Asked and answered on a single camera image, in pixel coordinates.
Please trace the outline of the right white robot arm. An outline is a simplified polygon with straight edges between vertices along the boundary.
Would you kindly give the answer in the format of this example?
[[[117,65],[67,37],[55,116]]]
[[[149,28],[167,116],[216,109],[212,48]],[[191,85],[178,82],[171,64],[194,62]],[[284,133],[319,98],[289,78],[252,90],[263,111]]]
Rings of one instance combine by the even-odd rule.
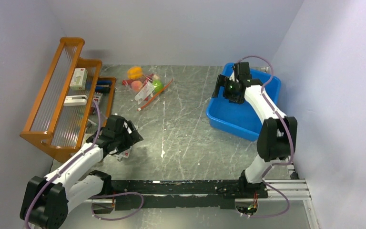
[[[248,198],[265,189],[266,170],[295,152],[297,120],[276,105],[281,81],[251,69],[248,62],[228,63],[217,76],[206,116],[212,127],[256,142],[257,156],[224,193]]]

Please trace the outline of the blue plastic bin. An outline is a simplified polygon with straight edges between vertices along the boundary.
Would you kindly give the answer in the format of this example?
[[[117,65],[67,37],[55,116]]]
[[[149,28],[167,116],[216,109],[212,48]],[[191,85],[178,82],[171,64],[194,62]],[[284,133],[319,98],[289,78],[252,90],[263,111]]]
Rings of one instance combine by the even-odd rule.
[[[233,65],[233,62],[227,63],[221,75],[226,77],[231,76],[233,73]],[[255,69],[251,69],[250,72],[252,78],[260,79],[262,83],[267,82],[270,78],[270,74]],[[275,104],[277,104],[281,86],[281,80],[274,76],[265,88],[267,94]],[[211,98],[206,108],[205,113],[209,119],[210,126],[248,141],[256,141],[262,128],[262,123],[256,112],[247,102],[243,104],[230,103],[223,97],[223,90],[224,88],[221,87],[218,97]]]

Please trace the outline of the clear zip top bag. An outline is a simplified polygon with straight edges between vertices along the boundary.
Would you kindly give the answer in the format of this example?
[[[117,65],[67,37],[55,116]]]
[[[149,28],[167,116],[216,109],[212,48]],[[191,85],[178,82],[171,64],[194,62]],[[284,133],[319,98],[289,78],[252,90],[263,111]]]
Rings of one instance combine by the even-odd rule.
[[[161,77],[157,74],[146,74],[143,70],[143,77],[138,79],[143,83],[143,88],[139,92],[135,92],[131,88],[131,83],[134,80],[127,79],[122,80],[122,85],[126,86],[128,90],[135,94],[133,101],[138,104],[137,111],[142,111],[144,108],[148,107],[161,93],[163,93],[173,82],[173,78],[168,83],[163,83]],[[161,80],[164,88],[159,92],[154,92],[154,86],[152,85],[153,80]]]

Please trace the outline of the yellow fake bell pepper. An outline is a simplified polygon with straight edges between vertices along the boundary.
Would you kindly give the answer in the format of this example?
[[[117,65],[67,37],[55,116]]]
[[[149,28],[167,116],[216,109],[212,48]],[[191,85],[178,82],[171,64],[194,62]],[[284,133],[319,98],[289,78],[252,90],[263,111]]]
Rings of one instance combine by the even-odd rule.
[[[127,71],[127,77],[129,80],[138,80],[143,77],[143,70],[140,66],[133,66]]]

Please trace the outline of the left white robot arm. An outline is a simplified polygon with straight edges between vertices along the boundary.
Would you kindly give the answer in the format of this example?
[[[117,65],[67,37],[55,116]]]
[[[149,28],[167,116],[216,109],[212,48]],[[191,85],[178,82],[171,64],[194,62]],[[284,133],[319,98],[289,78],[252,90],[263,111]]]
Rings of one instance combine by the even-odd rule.
[[[104,127],[87,138],[81,149],[59,168],[44,177],[34,176],[26,186],[20,219],[43,229],[58,229],[67,215],[91,197],[114,194],[112,177],[88,170],[106,156],[115,156],[142,141],[133,122],[110,115]]]

